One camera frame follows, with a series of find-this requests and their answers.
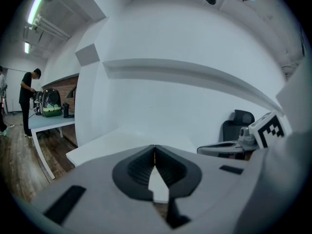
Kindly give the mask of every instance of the wooden floor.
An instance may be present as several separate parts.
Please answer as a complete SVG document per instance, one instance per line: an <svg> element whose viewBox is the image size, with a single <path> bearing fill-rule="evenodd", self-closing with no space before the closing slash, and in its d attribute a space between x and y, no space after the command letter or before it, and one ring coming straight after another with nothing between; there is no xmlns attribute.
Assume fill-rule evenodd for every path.
<svg viewBox="0 0 312 234"><path fill-rule="evenodd" d="M0 136L0 172L9 191L30 202L37 192L49 186L74 168L66 153L75 149L56 130L39 133L39 144L55 179L51 180L37 155L33 140L24 137L22 114L4 116L10 128L8 136Z"/></svg>

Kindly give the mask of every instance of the brick wall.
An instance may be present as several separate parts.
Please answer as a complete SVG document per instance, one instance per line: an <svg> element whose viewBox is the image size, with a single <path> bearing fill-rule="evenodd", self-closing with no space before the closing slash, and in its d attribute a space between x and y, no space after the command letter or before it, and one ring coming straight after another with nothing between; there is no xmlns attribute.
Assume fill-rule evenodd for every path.
<svg viewBox="0 0 312 234"><path fill-rule="evenodd" d="M78 76L51 83L47 86L44 86L43 89L47 89L47 88L57 89L60 95L61 105L63 105L64 102L68 103L69 111L71 113L75 113L74 98L65 98L65 97L77 85L77 82L78 82ZM62 129L63 129L63 135L67 139L69 139L72 143L74 143L74 145L77 146L75 125L64 126Z"/></svg>

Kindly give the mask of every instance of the fluorescent light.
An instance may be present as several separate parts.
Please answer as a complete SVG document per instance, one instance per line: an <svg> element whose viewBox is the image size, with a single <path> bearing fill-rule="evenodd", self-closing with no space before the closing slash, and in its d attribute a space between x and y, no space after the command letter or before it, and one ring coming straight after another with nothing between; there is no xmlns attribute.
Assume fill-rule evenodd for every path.
<svg viewBox="0 0 312 234"><path fill-rule="evenodd" d="M33 6L31 7L31 10L30 10L29 16L28 16L28 20L27 20L27 22L29 24L33 24L35 16L36 16L36 12L38 10L38 7L39 7L41 1L42 0L35 0L34 1Z"/></svg>
<svg viewBox="0 0 312 234"><path fill-rule="evenodd" d="M25 53L28 54L29 53L29 43L25 43Z"/></svg>

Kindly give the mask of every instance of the black pants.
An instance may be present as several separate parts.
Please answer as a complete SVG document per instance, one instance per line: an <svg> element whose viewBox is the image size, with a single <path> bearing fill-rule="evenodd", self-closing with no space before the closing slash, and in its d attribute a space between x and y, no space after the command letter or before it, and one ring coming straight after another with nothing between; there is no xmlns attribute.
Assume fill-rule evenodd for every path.
<svg viewBox="0 0 312 234"><path fill-rule="evenodd" d="M23 112L24 132L26 135L31 136L31 132L28 128L29 102L20 103L20 107Z"/></svg>
<svg viewBox="0 0 312 234"><path fill-rule="evenodd" d="M3 132L7 126L3 122L3 117L2 117L2 102L0 103L0 132Z"/></svg>

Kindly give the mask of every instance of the white table leg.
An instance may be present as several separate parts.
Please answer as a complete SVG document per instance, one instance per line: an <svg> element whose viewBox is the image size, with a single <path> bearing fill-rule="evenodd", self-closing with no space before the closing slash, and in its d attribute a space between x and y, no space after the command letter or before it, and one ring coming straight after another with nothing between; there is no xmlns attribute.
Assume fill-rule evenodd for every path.
<svg viewBox="0 0 312 234"><path fill-rule="evenodd" d="M35 144L35 147L36 147L36 150L37 150L37 153L43 163L43 166L45 167L45 169L47 170L48 174L50 175L51 179L55 179L55 176L53 175L50 167L48 166L47 162L45 161L45 158L43 156L43 153L41 151L41 148L39 146L39 142L38 142L38 139L37 139L37 134L35 132L35 130L31 130L31 134L33 135L33 140L34 140L34 144Z"/></svg>
<svg viewBox="0 0 312 234"><path fill-rule="evenodd" d="M59 134L60 134L60 137L63 138L63 129L62 129L62 127L59 127Z"/></svg>

